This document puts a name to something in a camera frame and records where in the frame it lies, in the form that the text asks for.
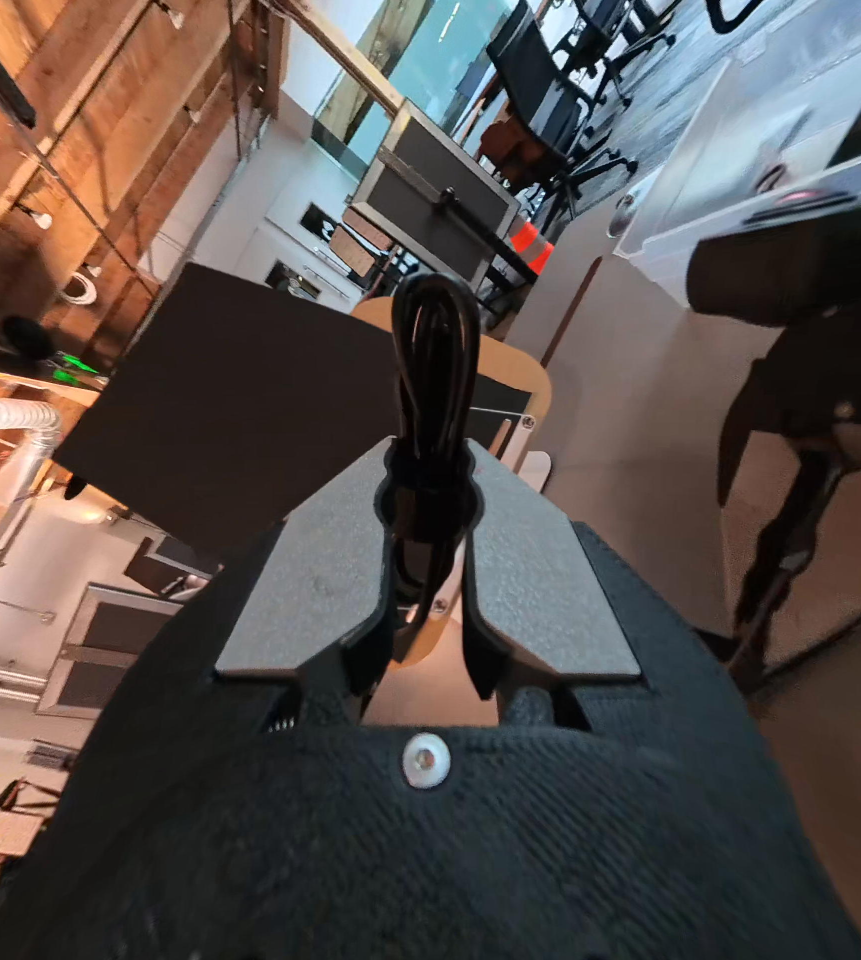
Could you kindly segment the black fuzzy microphone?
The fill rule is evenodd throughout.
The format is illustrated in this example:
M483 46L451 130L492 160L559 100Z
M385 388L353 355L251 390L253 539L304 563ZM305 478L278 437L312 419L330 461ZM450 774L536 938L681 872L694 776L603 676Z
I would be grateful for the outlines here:
M27 361L41 363L56 354L57 347L50 331L36 320L9 315L1 320L0 328L7 344Z

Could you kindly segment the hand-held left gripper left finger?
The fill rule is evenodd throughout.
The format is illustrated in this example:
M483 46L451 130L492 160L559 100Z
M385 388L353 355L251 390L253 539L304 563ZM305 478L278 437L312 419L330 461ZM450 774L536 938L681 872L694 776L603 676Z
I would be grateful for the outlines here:
M395 438L291 512L219 654L225 679L365 694L393 648L392 533L382 511Z

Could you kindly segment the orange safety cone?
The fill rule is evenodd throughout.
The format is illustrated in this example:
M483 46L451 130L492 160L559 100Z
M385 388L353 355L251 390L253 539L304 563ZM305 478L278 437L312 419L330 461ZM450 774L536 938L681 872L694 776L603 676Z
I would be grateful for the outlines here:
M511 247L528 268L535 275L541 275L554 252L554 244L548 241L532 221L522 217L515 217L508 239Z

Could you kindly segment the black office chair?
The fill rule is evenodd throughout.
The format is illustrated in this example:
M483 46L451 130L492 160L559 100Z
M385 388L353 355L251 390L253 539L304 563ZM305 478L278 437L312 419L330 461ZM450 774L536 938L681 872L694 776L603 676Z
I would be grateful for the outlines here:
M511 194L543 191L546 227L577 218L580 188L592 179L620 165L636 173L636 159L609 149L609 133L594 132L596 102L558 68L528 2L514 7L486 50L507 105L482 133L479 156Z
M669 2L655 10L644 1L577 2L581 32L568 55L566 71L585 70L588 76L599 76L593 94L598 105L607 102L606 91L612 87L617 100L629 107L631 97L622 85L622 71L659 42L672 47L676 37L669 32L680 1Z

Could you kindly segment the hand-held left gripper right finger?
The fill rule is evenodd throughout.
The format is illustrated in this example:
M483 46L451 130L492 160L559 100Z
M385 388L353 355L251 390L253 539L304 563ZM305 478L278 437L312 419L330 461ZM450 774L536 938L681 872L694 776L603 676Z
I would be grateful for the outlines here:
M641 666L568 516L473 439L462 650L478 697L635 683Z

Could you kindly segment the black flat panel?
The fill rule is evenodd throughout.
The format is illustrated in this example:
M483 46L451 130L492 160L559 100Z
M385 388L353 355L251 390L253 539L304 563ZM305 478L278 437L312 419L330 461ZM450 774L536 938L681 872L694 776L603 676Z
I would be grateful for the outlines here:
M57 465L228 562L398 433L391 334L191 264Z

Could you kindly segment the clear plastic container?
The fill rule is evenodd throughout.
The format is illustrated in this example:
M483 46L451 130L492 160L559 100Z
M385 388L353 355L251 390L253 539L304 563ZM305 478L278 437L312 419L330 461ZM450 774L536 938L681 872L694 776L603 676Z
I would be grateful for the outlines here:
M861 2L805 2L736 48L615 248L678 306L702 240L793 202L861 202Z

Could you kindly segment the grey framed dark panel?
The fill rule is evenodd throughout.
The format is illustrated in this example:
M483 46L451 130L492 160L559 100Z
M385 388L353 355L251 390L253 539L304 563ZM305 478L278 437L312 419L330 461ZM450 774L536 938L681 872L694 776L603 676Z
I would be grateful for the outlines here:
M35 713L95 721L128 670L182 608L179 602L152 594L88 583Z
M349 210L429 269L480 291L495 261L536 274L509 244L521 203L411 100L402 101Z

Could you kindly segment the black usb cable bronze plug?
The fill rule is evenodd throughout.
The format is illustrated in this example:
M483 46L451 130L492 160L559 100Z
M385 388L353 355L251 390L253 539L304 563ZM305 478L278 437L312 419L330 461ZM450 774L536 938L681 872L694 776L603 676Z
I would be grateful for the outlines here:
M466 430L480 360L477 302L457 277L412 275L392 296L390 333L398 429L376 513L394 639L403 644L428 620L477 511Z

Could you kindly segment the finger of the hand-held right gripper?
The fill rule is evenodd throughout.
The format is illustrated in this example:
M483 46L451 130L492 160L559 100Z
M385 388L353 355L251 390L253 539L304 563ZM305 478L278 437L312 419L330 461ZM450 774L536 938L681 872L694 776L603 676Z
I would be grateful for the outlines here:
M817 550L822 518L822 451L804 449L776 516L760 532L736 608L735 639L740 647L766 645L774 615L788 600L793 583Z
M812 562L823 515L846 474L840 452L801 452L784 502L761 531L747 572L747 671L764 672L774 615Z

